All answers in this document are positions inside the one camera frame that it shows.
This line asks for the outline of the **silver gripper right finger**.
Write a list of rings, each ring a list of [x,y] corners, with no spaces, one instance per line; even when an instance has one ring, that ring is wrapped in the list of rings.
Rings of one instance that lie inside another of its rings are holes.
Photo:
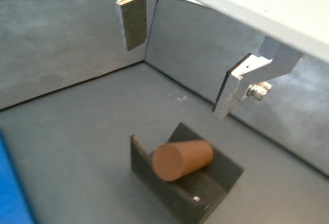
[[[263,99],[273,86],[269,80],[291,72],[303,53],[270,37],[264,37],[258,53],[247,53],[226,71],[214,115],[223,119],[248,96]]]

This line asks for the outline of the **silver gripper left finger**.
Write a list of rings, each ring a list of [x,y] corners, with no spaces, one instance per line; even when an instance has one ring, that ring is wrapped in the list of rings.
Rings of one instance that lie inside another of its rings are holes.
[[[115,0],[124,46],[135,49],[147,39],[147,0]]]

